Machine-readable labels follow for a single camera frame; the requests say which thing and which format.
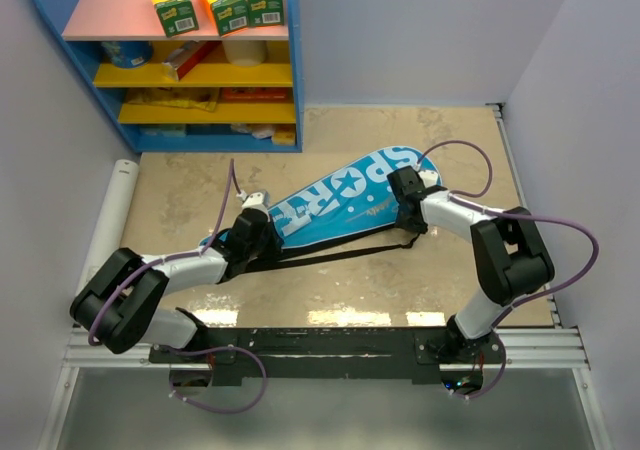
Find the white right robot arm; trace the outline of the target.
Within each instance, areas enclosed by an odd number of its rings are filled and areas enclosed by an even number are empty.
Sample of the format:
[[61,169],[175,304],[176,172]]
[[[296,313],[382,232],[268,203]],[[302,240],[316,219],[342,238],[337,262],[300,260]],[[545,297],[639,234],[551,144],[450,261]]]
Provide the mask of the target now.
[[431,344],[442,360],[469,362],[511,304],[554,278],[541,234],[525,208],[474,210],[466,200],[456,202],[448,189],[426,186],[411,167],[393,171],[388,182],[398,203],[397,227],[416,234],[437,227],[471,243],[479,289]]

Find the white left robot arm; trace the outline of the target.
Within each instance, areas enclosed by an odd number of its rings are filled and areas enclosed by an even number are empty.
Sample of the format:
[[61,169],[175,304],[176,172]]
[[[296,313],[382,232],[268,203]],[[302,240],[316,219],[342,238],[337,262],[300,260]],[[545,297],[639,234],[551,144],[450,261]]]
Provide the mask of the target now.
[[91,345],[122,354],[138,343],[171,347],[185,362],[207,350],[202,324],[183,310],[159,307],[164,295],[226,282],[259,256],[277,254],[282,239],[270,217],[245,209],[233,226],[194,250],[143,257],[129,248],[114,251],[70,306],[70,316],[89,331]]

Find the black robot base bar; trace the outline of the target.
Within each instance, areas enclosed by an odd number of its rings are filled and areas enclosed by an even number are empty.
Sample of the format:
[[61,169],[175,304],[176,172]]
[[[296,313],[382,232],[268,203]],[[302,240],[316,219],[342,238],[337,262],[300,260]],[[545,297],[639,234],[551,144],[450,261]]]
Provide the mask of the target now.
[[213,384],[259,378],[256,355],[271,379],[409,380],[439,384],[447,365],[500,364],[496,334],[464,343],[445,327],[209,328],[188,352],[222,347],[213,356]]

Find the blue sport racket bag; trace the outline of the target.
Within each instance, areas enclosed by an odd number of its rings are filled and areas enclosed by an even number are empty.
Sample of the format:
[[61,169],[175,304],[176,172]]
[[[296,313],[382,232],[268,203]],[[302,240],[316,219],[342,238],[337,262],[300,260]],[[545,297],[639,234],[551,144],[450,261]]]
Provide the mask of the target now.
[[412,147],[391,146],[373,151],[307,185],[268,207],[282,239],[270,270],[295,268],[379,252],[410,249],[419,234],[404,244],[370,247],[319,256],[360,238],[395,228],[397,202],[388,183],[393,171],[412,167],[435,170],[429,158]]

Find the white shuttlecock tube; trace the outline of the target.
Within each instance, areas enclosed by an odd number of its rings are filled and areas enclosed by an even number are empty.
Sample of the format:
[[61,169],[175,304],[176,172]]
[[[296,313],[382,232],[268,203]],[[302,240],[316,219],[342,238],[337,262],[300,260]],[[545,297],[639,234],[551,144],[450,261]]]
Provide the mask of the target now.
[[117,160],[100,208],[81,271],[78,295],[108,257],[119,248],[139,174],[139,165]]

